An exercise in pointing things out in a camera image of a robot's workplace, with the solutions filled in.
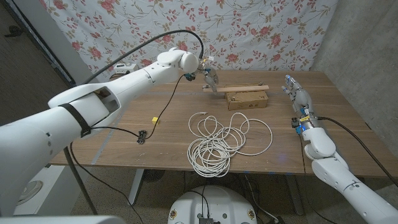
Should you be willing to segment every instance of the cable bundle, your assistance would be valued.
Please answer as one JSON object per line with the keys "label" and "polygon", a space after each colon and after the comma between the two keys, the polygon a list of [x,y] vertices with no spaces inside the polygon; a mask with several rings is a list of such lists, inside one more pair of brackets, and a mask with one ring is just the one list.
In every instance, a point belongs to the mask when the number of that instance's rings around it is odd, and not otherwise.
{"label": "cable bundle", "polygon": [[[194,134],[198,139],[194,140],[188,147],[187,156],[188,161],[191,163],[193,169],[201,175],[202,177],[223,177],[225,176],[230,167],[231,158],[235,156],[237,153],[245,156],[256,156],[265,152],[272,144],[272,131],[271,128],[263,121],[259,119],[248,119],[242,113],[235,113],[231,117],[231,121],[229,122],[228,127],[224,127],[214,116],[208,116],[205,119],[202,119],[198,122],[198,131],[201,135],[195,134],[191,129],[191,119],[198,114],[207,114],[207,112],[199,112],[192,115],[188,121],[188,127],[192,134]],[[240,128],[231,127],[232,120],[235,115],[241,115],[245,119]],[[212,121],[215,123],[215,128],[213,132],[209,132],[206,127],[206,122]],[[243,152],[239,152],[239,150],[246,143],[246,134],[250,130],[250,121],[257,121],[265,126],[267,126],[270,134],[271,141],[269,145],[262,150],[261,152],[254,154],[247,154]],[[206,130],[207,134],[204,134],[200,131],[199,126],[203,123],[203,127]],[[243,131],[242,127],[245,124],[248,124],[247,130]],[[226,138],[231,136],[235,141],[235,146],[230,146],[226,142]]]}

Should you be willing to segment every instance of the floral backdrop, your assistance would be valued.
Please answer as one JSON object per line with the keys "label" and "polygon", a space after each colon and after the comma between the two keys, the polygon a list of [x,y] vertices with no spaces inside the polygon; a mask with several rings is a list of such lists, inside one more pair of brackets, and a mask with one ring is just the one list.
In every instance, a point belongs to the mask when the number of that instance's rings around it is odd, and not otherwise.
{"label": "floral backdrop", "polygon": [[[217,69],[309,70],[338,0],[39,0],[94,73],[152,36],[196,32]],[[172,47],[198,55],[191,34],[166,35],[125,63],[145,67]],[[99,77],[107,81],[111,67]]]}

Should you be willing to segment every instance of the gray wall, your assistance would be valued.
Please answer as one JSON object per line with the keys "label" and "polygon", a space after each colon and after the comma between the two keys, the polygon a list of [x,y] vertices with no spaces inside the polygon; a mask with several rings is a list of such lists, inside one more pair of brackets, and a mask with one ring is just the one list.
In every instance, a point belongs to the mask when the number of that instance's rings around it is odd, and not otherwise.
{"label": "gray wall", "polygon": [[340,0],[311,70],[323,71],[398,157],[398,1]]}

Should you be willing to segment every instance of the cardboard box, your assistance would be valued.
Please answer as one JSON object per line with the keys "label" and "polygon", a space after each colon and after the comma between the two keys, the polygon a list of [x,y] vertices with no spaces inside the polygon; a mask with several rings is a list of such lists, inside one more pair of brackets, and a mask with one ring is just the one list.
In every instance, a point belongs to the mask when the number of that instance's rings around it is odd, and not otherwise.
{"label": "cardboard box", "polygon": [[[258,85],[258,83],[220,85],[220,87],[239,87],[253,85]],[[225,99],[228,104],[228,110],[265,108],[268,102],[268,96],[265,91],[227,92],[225,93]]]}

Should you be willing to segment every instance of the white robotic arm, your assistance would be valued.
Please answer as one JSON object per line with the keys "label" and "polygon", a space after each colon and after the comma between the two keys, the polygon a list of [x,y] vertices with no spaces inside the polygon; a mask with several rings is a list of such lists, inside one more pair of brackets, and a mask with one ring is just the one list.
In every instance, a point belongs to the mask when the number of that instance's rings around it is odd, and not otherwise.
{"label": "white robotic arm", "polygon": [[368,223],[397,223],[398,210],[386,202],[372,189],[357,179],[348,169],[347,163],[336,152],[335,143],[320,126],[310,95],[289,75],[282,89],[293,101],[293,109],[299,119],[292,118],[292,126],[304,141],[308,158],[312,160],[314,174],[339,191]]}
{"label": "white robotic arm", "polygon": [[111,82],[71,88],[53,97],[49,110],[1,126],[0,216],[12,216],[28,181],[62,149],[100,132],[90,127],[110,125],[131,100],[174,82],[180,68],[193,73],[198,66],[192,53],[171,49],[146,68]]}

